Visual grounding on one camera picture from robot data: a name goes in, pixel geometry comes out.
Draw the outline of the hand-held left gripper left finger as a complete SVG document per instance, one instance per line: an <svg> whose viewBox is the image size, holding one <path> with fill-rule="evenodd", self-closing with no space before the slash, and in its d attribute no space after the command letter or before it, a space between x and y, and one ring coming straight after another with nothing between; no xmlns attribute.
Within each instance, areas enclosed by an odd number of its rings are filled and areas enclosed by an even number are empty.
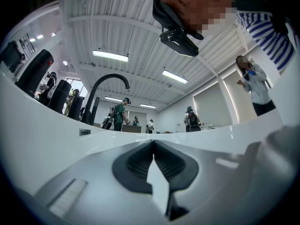
<svg viewBox="0 0 300 225"><path fill-rule="evenodd" d="M147 182L152 141L88 155L35 194L45 225L162 225Z"/></svg>

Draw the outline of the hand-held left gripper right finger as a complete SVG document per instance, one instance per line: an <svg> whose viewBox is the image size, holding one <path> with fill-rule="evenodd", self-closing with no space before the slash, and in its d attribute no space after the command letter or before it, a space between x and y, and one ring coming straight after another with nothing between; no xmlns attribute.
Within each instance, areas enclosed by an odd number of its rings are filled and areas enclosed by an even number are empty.
<svg viewBox="0 0 300 225"><path fill-rule="evenodd" d="M169 182L166 217L183 225L226 225L244 196L250 150L230 153L153 142L155 162Z"/></svg>

